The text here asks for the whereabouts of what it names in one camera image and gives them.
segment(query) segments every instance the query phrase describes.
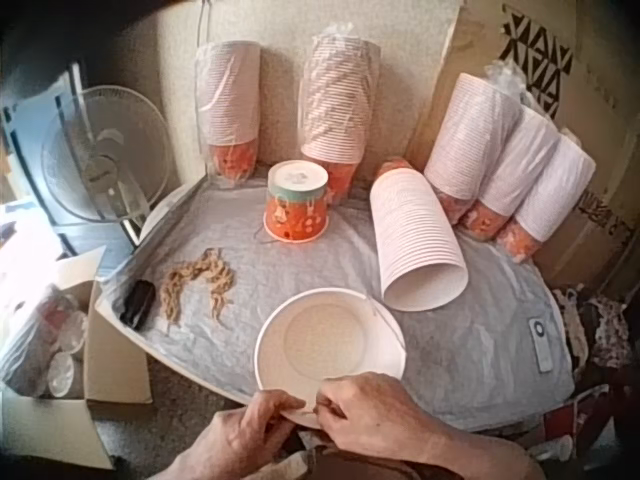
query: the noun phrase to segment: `plastic wrap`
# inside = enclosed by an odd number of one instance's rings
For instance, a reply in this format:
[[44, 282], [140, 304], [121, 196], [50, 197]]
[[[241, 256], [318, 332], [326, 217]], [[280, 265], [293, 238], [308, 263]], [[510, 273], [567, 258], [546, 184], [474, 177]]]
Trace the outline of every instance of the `plastic wrap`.
[[480, 188], [460, 226], [476, 240], [493, 238], [551, 160], [559, 140], [553, 123], [528, 107], [502, 150], [496, 168]]
[[27, 300], [12, 318], [14, 329], [0, 352], [0, 380], [20, 395], [43, 395], [58, 335], [76, 308], [77, 304], [53, 285]]
[[260, 128], [260, 45], [208, 43], [196, 53], [196, 108], [207, 173], [234, 186], [251, 176]]
[[369, 136], [380, 47], [334, 25], [313, 38], [298, 102], [298, 137], [305, 159], [330, 173], [329, 200], [347, 197]]
[[567, 217], [595, 172], [596, 164], [571, 138], [557, 148], [498, 243], [521, 262], [533, 255]]
[[499, 88], [466, 73], [458, 77], [424, 171], [452, 224], [477, 198], [521, 115], [519, 95], [512, 96], [519, 77], [494, 66], [491, 81]]

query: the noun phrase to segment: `cardboard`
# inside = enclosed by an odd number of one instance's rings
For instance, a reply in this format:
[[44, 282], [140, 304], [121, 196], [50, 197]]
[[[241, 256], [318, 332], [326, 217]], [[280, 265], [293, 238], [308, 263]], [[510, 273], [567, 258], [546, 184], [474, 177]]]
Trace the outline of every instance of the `cardboard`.
[[597, 165], [587, 191], [535, 256], [551, 286], [600, 286], [631, 241], [640, 214], [635, 187], [640, 122], [632, 113], [640, 105], [637, 76], [624, 78], [621, 65], [616, 68], [618, 44], [597, 46], [591, 38], [600, 35], [595, 24], [575, 1], [468, 2], [460, 10], [433, 102], [423, 111], [405, 154], [424, 168], [460, 73], [484, 76], [485, 65], [494, 60], [516, 61], [528, 90], [559, 128], [569, 128], [582, 140]]
[[43, 400], [1, 393], [0, 433], [7, 453], [113, 469], [91, 418], [91, 405], [148, 404], [151, 386], [144, 351], [97, 313], [94, 281], [104, 248], [56, 263], [54, 283], [88, 312], [82, 400]]

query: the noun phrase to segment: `table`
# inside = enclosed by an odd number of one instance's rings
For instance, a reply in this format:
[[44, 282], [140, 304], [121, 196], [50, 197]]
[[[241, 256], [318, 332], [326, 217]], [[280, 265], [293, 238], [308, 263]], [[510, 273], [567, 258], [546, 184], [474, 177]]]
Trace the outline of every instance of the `table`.
[[[151, 230], [136, 254], [103, 285], [98, 310], [116, 328], [179, 373], [233, 400], [256, 390], [253, 348], [262, 323], [291, 296], [339, 286], [380, 298], [375, 236], [367, 203], [331, 213], [327, 232], [303, 245], [274, 242], [262, 230], [264, 181], [217, 190], [194, 186]], [[531, 263], [516, 265], [493, 245], [459, 236], [469, 286], [450, 304], [419, 313], [393, 312], [407, 343], [403, 382], [414, 399], [460, 428], [503, 425], [553, 408], [573, 389], [564, 330], [555, 302]], [[208, 315], [204, 284], [183, 293], [179, 328], [167, 333], [158, 307], [137, 333], [117, 320], [132, 282], [159, 285], [176, 262], [222, 248], [236, 271], [234, 304], [222, 325]], [[549, 335], [554, 369], [538, 370], [528, 319]]]

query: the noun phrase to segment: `white paper cup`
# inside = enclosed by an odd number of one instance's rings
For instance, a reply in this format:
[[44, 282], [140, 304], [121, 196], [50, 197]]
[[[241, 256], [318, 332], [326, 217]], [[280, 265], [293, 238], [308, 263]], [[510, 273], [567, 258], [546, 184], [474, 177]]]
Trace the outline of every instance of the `white paper cup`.
[[511, 216], [555, 152], [560, 134], [555, 125], [528, 107], [482, 185], [478, 200], [494, 212]]
[[196, 52], [198, 121], [209, 145], [239, 145], [258, 136], [260, 45], [209, 43]]
[[486, 80], [460, 74], [425, 176], [438, 190], [474, 200], [520, 118], [520, 103]]
[[62, 325], [58, 334], [60, 350], [82, 360], [87, 334], [87, 316], [81, 311], [73, 313]]
[[516, 210], [515, 220], [534, 239], [546, 242], [587, 188], [596, 164], [566, 135]]
[[467, 267], [458, 241], [429, 183], [397, 169], [371, 189], [384, 302], [397, 310], [444, 305], [462, 293]]
[[261, 389], [282, 389], [307, 402], [285, 417], [319, 428], [313, 408], [325, 378], [369, 371], [401, 378], [405, 361], [402, 331], [384, 306], [352, 290], [320, 288], [271, 314], [258, 335], [254, 369]]
[[301, 84], [302, 153], [324, 162], [359, 163], [379, 75], [380, 48], [357, 37], [314, 38]]
[[82, 363], [69, 353], [55, 354], [49, 365], [47, 383], [49, 391], [56, 398], [82, 398]]

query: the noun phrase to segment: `paper bowl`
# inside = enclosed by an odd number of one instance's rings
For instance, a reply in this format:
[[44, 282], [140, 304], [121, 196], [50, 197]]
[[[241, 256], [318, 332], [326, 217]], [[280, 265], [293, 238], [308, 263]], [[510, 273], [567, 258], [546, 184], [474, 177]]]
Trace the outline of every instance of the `paper bowl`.
[[254, 370], [260, 389], [307, 402], [286, 418], [320, 428], [313, 409], [322, 380], [369, 371], [401, 378], [405, 361], [402, 331], [385, 307], [352, 290], [319, 288], [290, 298], [267, 319]]

